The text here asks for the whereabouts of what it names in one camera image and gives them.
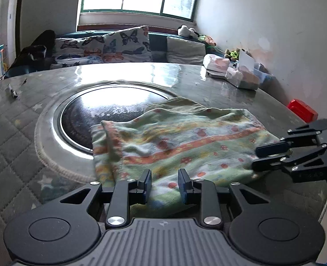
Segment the window sill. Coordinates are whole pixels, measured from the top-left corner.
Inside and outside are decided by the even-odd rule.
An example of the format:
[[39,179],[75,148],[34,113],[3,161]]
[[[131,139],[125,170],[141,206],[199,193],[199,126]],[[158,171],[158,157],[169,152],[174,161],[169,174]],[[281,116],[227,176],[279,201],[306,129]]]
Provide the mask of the window sill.
[[134,24],[170,29],[177,29],[181,25],[187,25],[188,28],[196,25],[195,22],[171,17],[127,12],[84,12],[80,13],[78,24]]

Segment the silver screw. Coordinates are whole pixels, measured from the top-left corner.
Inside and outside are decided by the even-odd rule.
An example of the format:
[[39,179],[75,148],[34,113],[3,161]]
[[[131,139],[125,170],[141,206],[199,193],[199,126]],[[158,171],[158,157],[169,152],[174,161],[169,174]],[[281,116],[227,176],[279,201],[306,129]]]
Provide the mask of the silver screw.
[[113,216],[107,219],[108,224],[113,226],[121,225],[125,222],[123,217],[120,216]]
[[219,217],[209,216],[204,218],[204,223],[208,225],[217,225],[221,223],[221,219]]

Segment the green window frame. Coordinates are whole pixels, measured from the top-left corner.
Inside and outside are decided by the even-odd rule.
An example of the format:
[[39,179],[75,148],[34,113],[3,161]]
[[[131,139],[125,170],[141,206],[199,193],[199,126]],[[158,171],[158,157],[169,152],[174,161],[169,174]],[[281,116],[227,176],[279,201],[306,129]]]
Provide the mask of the green window frame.
[[139,13],[139,14],[150,14],[150,15],[155,15],[155,16],[162,16],[162,17],[169,17],[169,18],[175,18],[183,21],[189,21],[193,22],[194,17],[195,17],[195,11],[196,11],[196,5],[197,5],[197,0],[194,0],[193,4],[193,10],[192,10],[192,15],[191,18],[185,18],[185,17],[180,17],[180,16],[175,16],[175,15],[170,15],[170,14],[165,14],[163,13],[163,6],[164,6],[165,0],[162,0],[161,4],[161,10],[160,13],[152,13],[152,12],[144,12],[144,11],[134,11],[134,10],[123,10],[123,3],[124,0],[121,2],[121,9],[93,9],[93,10],[84,10],[83,9],[83,3],[84,0],[81,2],[81,13],[88,13],[88,12],[122,12],[122,13]]

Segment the green fabric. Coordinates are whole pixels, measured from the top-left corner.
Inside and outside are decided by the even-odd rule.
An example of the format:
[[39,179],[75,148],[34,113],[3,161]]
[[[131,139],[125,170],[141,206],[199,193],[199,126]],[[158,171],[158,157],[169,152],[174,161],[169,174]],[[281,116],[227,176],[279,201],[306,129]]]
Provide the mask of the green fabric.
[[136,217],[165,217],[187,208],[180,199],[177,171],[217,186],[248,183],[256,146],[278,141],[247,110],[205,108],[178,97],[150,105],[129,122],[102,121],[91,127],[95,168],[104,186],[138,179],[152,171],[147,205],[133,205]]

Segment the red box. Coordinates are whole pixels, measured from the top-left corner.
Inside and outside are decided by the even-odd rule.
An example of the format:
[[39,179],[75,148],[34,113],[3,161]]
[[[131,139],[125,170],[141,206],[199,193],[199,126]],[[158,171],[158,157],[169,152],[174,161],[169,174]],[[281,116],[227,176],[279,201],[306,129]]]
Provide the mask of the red box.
[[291,100],[287,107],[306,123],[315,121],[318,117],[318,113],[314,109],[298,99]]

